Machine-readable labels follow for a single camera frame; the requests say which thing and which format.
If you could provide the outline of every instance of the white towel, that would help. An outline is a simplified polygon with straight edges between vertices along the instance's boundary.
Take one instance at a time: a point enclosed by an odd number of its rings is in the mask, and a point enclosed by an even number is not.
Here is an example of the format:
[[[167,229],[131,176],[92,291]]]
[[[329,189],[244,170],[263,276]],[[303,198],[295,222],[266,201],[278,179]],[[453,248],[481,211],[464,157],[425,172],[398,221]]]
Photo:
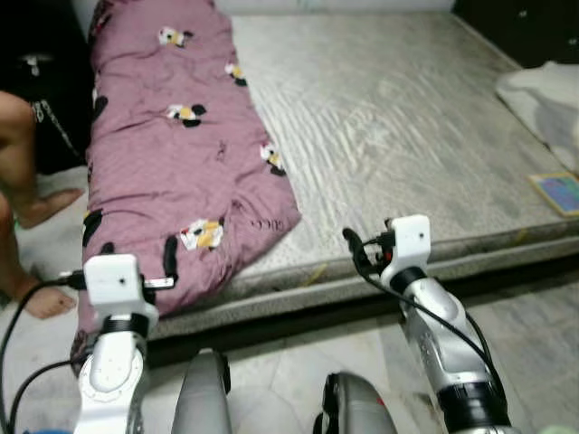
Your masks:
[[[579,65],[548,62],[504,75],[497,93],[571,171],[579,174]]]

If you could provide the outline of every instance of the book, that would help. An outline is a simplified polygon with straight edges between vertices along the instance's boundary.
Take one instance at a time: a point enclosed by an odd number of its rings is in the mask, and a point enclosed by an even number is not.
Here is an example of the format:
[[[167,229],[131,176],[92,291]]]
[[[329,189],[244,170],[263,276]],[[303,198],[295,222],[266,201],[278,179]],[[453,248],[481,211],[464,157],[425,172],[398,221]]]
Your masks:
[[[536,190],[564,217],[579,216],[579,180],[569,173],[531,175]]]

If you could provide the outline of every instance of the bare foot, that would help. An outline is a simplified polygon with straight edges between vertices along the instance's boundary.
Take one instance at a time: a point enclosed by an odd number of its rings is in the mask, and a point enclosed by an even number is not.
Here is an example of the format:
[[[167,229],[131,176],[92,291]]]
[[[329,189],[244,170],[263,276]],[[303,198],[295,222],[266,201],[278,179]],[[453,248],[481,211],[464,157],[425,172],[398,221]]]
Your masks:
[[[23,284],[16,291],[16,300],[21,300],[28,293],[38,280],[33,277],[27,277]],[[40,319],[46,319],[67,313],[76,306],[76,301],[65,296],[57,288],[43,288],[38,291],[26,303],[26,311],[32,316]]]
[[[62,190],[61,192],[43,197],[38,202],[30,205],[26,210],[19,210],[18,224],[24,229],[31,229],[72,204],[81,197],[83,193],[81,189],[75,188]]]

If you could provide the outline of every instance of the bed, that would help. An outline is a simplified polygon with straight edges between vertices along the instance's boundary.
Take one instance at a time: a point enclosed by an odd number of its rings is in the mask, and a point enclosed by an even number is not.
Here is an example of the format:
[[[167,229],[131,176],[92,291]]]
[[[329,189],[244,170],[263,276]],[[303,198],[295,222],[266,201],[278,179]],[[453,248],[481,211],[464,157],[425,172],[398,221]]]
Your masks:
[[[431,217],[440,278],[579,252],[579,220],[527,179],[562,166],[494,94],[517,65],[452,14],[239,15],[233,29],[302,221],[153,339],[374,294],[340,233],[390,216]]]

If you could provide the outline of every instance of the cable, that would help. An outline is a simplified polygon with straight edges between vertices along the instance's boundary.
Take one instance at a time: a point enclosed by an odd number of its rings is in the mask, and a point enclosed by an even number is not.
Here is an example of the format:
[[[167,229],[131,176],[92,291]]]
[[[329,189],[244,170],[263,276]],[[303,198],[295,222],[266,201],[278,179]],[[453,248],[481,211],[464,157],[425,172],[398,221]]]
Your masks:
[[[43,373],[47,373],[53,369],[62,368],[63,366],[68,366],[68,365],[74,364],[78,360],[80,360],[80,358],[73,359],[73,360],[63,360],[62,362],[57,362],[57,363],[52,363],[52,364],[46,365],[43,368],[36,371],[35,373],[33,373],[32,375],[30,375],[22,383],[22,385],[20,386],[20,389],[18,389],[18,392],[14,396],[14,401],[12,403],[12,409],[10,410],[10,420],[8,422],[8,428],[10,429],[10,431],[9,431],[10,433],[16,432],[16,417],[18,415],[18,406],[20,405],[20,401],[22,400],[24,392],[26,392],[26,389],[28,388],[28,386],[30,386],[30,384],[34,380],[36,380],[38,377],[40,377]]]
[[[503,400],[503,404],[506,408],[507,407],[507,395],[505,394],[505,388],[503,387],[503,383],[501,382],[500,377],[498,376],[498,372],[495,369],[495,365],[493,364],[492,360],[485,354],[485,352],[481,351],[480,348],[474,342],[472,342],[472,340],[468,336],[466,336],[464,333],[461,332],[461,330],[459,330],[454,325],[452,325],[451,323],[446,321],[444,318],[441,318],[440,316],[433,313],[430,309],[428,309],[427,307],[424,307],[423,305],[421,305],[419,303],[416,303],[414,300],[412,300],[408,297],[405,297],[402,294],[399,294],[396,291],[382,285],[382,283],[372,279],[369,274],[364,273],[364,271],[360,267],[360,264],[358,263],[358,258],[359,258],[360,251],[367,244],[371,244],[371,242],[365,242],[364,244],[356,246],[356,248],[354,249],[354,255],[353,255],[354,266],[356,267],[356,271],[358,272],[358,274],[360,276],[362,276],[362,278],[366,282],[368,282],[370,285],[372,285],[373,287],[378,288],[382,292],[384,292],[390,296],[393,296],[395,298],[398,298],[400,301],[406,303],[407,305],[410,305],[410,306],[422,311],[424,314],[428,315],[429,317],[431,317],[432,319],[434,319],[435,321],[440,323],[442,326],[445,326],[448,330],[450,330],[452,333],[454,333],[456,336],[458,336],[460,339],[462,339],[462,341],[464,341],[465,344],[467,344],[470,348],[472,348],[472,350],[480,357],[480,359],[483,361],[483,363],[487,365],[487,368],[489,369],[490,375],[492,376],[494,383],[495,383],[496,387],[498,388],[498,393],[500,395],[500,398]]]
[[[2,345],[0,345],[0,428],[6,434],[14,434],[12,430],[10,430],[10,421],[6,418],[6,406],[4,401],[4,361],[5,361],[5,353],[6,347],[8,346],[8,341],[10,340],[10,336],[14,331],[14,327],[16,325],[16,321],[22,314],[22,311],[26,307],[28,301],[43,288],[47,287],[59,287],[66,285],[66,278],[60,278],[58,280],[52,280],[48,282],[42,282],[33,287],[22,299],[19,303],[12,320],[10,320],[10,324],[6,328],[6,332],[4,337],[2,338]]]
[[[477,337],[480,340],[480,344],[482,345],[482,350],[485,352],[485,354],[489,358],[490,362],[495,364],[492,360],[492,354],[490,353],[489,343],[485,339],[485,335],[482,334],[482,330],[480,330],[480,327],[477,324],[477,322],[474,320],[474,318],[472,316],[470,316],[470,314],[468,312],[466,312],[466,314],[467,314],[467,319],[469,320],[469,323],[474,330],[474,333],[477,334]]]

